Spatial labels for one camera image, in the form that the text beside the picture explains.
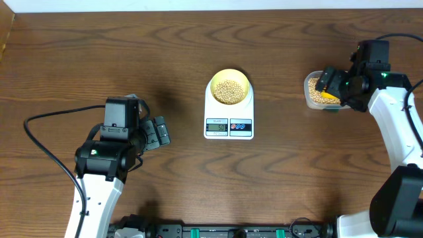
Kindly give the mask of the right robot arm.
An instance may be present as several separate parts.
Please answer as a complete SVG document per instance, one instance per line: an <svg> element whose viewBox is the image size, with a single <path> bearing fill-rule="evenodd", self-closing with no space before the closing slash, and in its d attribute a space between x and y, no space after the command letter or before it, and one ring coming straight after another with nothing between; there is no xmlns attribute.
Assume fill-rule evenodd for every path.
<svg viewBox="0 0 423 238"><path fill-rule="evenodd" d="M369 112L379 126L392 173L368 210L338 216L321 237L422 236L422 121L412 85L404 73L391 71L386 36L358 43L348 71L326 67L316 90L359 112Z"/></svg>

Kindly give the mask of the yellow measuring scoop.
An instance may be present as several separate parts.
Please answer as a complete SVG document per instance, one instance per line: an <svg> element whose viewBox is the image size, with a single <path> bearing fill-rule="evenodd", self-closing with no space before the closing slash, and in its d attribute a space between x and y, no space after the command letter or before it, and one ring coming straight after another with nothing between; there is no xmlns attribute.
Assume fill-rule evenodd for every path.
<svg viewBox="0 0 423 238"><path fill-rule="evenodd" d="M330 100L338 100L338 98L337 97L335 97L335 96L333 96L333 95L331 95L331 94L329 94L329 93L327 93L327 91L326 91L326 89L324 88L322 91L321 91L321 96L324 98L324 99L330 99Z"/></svg>

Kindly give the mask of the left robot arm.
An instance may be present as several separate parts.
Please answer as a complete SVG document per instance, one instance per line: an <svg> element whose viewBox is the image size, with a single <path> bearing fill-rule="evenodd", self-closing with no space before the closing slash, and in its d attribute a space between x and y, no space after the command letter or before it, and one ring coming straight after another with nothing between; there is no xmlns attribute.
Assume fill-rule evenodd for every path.
<svg viewBox="0 0 423 238"><path fill-rule="evenodd" d="M165 119L141 111L149 107L135 95L107 98L104 122L76 150L78 186L66 237L106 237L128 173L142 166L146 151L170 143Z"/></svg>

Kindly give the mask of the yellow bowl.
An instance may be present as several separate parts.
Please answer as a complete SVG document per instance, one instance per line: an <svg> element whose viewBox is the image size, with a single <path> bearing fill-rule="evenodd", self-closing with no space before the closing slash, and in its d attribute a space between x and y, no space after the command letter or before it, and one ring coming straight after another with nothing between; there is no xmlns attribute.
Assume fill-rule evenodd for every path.
<svg viewBox="0 0 423 238"><path fill-rule="evenodd" d="M221 104L238 104L246 99L249 90L247 76L236 69L223 69L210 81L210 93Z"/></svg>

